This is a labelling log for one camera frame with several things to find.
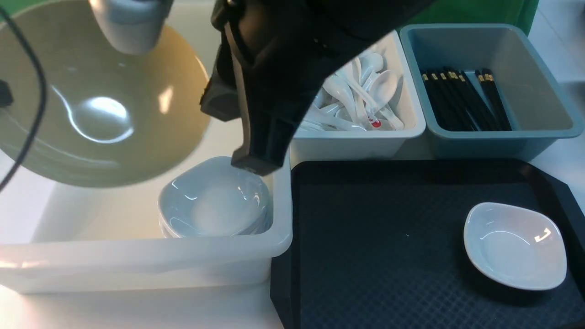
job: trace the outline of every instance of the large bowl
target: large bowl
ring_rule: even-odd
[[[209,117],[199,110],[207,75],[189,44],[165,26],[143,56],[117,52],[87,1],[31,7],[14,20],[38,55],[49,101],[24,167],[65,184],[112,187],[144,181],[184,160]],[[12,32],[0,25],[0,79],[14,103],[0,109],[0,149],[19,153],[39,87]]]

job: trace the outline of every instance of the blue-gray bin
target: blue-gray bin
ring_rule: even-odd
[[[421,100],[431,150],[439,158],[514,157],[531,160],[561,138],[583,132],[583,118],[528,38],[505,24],[409,25],[400,32]],[[443,66],[494,73],[513,131],[452,132],[435,119],[421,70]]]

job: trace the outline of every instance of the chopsticks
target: chopsticks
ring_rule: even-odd
[[[476,70],[475,73],[477,79],[480,81],[481,88],[484,93],[486,93],[486,96],[491,103],[491,107],[494,110],[494,116],[503,130],[511,131],[512,127],[510,127],[508,116],[504,111],[504,104],[502,104],[498,88],[495,86],[494,76],[487,68],[484,68],[482,71],[483,72],[479,72],[479,70]]]
[[[441,128],[467,132],[512,130],[493,73],[488,69],[483,71],[477,70],[476,77],[488,104],[464,71],[450,67],[421,71],[431,107]]]
[[[463,130],[463,124],[457,118],[449,108],[447,99],[445,98],[442,90],[439,89],[439,77],[433,72],[424,72],[422,79],[425,82],[425,87],[429,99],[431,100],[431,106],[437,118],[437,123],[445,130],[461,131]]]

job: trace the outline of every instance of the black cable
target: black cable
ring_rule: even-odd
[[[35,120],[33,121],[33,125],[30,128],[29,135],[26,137],[25,143],[22,145],[22,149],[20,153],[16,157],[14,165],[10,168],[10,171],[6,174],[4,179],[0,182],[0,193],[8,185],[10,180],[14,177],[14,174],[18,170],[18,168],[22,165],[25,160],[27,153],[29,153],[30,146],[35,141],[35,136],[39,131],[40,123],[43,120],[43,114],[45,107],[47,105],[47,81],[44,77],[43,67],[40,65],[39,59],[36,57],[35,52],[30,47],[29,43],[26,41],[24,35],[22,35],[22,31],[18,28],[16,23],[10,18],[8,12],[0,6],[0,16],[4,18],[4,21],[14,34],[14,36],[18,39],[18,42],[24,49],[26,55],[30,59],[35,68],[37,78],[39,80],[39,88],[40,88],[40,102],[39,102],[39,109],[37,110],[37,114]]]

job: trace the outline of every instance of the spoon handle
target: spoon handle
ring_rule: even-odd
[[[360,97],[362,97],[366,101],[366,103],[368,103],[368,105],[375,109],[379,109],[381,107],[374,100],[374,98],[372,98],[372,96],[370,96],[370,94],[368,94],[367,91],[365,91],[364,88],[362,88],[362,86],[357,83],[357,81],[348,79],[343,75],[341,75],[340,77],[349,85],[351,89],[353,89],[353,91],[355,91]]]
[[[396,114],[390,109],[389,106],[382,107],[380,113],[388,120],[388,123],[392,126],[394,130],[404,130],[404,123],[398,119]]]

